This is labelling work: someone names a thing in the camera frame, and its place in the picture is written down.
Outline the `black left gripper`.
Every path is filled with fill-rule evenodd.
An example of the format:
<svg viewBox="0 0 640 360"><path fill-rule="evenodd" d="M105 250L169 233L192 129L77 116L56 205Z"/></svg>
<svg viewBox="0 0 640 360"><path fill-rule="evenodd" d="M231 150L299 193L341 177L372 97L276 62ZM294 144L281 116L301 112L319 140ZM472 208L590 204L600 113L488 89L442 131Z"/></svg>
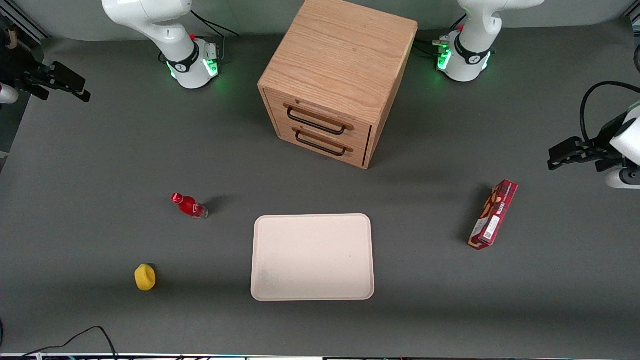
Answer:
<svg viewBox="0 0 640 360"><path fill-rule="evenodd" d="M585 151L582 139L580 138L568 138L549 148L548 154L550 159L547 161L549 171L558 170L562 166L568 166L570 164L583 164L594 162L596 170L599 173L605 170L612 169L613 167L624 166L626 160L619 150L610 144L610 141L621 129L627 112L623 112L612 120L603 125L599 133L595 137L589 137L586 132L586 120L585 113L580 113L580 130L582 132L583 139L589 148L589 153L592 156L578 156Z"/></svg>

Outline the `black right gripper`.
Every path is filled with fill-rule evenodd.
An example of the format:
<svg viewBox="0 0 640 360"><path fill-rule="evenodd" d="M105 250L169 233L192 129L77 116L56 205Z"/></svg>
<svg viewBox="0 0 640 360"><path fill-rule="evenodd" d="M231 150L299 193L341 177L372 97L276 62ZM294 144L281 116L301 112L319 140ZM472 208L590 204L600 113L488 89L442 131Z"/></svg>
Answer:
<svg viewBox="0 0 640 360"><path fill-rule="evenodd" d="M44 89L47 86L51 90L66 92L88 103L91 93L85 89L85 84L84 77L58 61L53 61L50 68L38 62L25 48L20 46L9 48L6 43L1 43L0 100L2 101L18 100L19 91L46 101L50 95L50 92Z"/></svg>

